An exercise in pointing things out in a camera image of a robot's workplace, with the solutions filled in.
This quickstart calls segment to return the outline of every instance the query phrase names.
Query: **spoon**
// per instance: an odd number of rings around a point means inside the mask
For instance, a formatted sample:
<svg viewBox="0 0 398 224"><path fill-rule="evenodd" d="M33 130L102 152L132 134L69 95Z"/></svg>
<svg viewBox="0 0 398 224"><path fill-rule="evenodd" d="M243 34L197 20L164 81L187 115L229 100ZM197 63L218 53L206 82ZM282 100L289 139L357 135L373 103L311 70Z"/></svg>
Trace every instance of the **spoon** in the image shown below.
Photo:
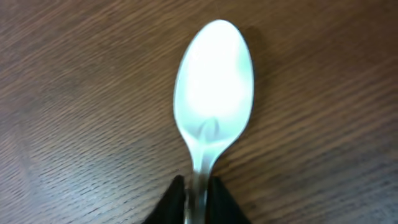
<svg viewBox="0 0 398 224"><path fill-rule="evenodd" d="M253 82L248 47L228 21L207 24L183 56L175 82L174 118L193 164L186 223L205 223L211 170L248 123Z"/></svg>

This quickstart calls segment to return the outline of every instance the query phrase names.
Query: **spoon handle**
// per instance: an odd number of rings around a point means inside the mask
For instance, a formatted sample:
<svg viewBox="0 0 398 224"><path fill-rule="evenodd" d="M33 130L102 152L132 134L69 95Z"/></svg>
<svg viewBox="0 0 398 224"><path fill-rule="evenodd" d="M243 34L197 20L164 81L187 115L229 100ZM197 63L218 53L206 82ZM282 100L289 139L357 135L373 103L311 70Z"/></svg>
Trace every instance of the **spoon handle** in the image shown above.
<svg viewBox="0 0 398 224"><path fill-rule="evenodd" d="M188 191L188 208L185 212L185 224L205 224L206 200L210 171L195 171L191 189Z"/></svg>

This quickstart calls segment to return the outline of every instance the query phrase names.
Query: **wood grain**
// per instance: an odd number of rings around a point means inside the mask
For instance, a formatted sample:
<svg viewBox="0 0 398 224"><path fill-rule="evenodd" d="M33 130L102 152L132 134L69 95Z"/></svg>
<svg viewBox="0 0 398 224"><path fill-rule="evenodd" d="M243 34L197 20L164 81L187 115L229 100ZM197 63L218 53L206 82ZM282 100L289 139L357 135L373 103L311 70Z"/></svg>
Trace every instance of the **wood grain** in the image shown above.
<svg viewBox="0 0 398 224"><path fill-rule="evenodd" d="M397 223L398 3L3 0L0 223L140 223L190 178L172 95L214 19L255 68L214 174L253 223Z"/></svg>

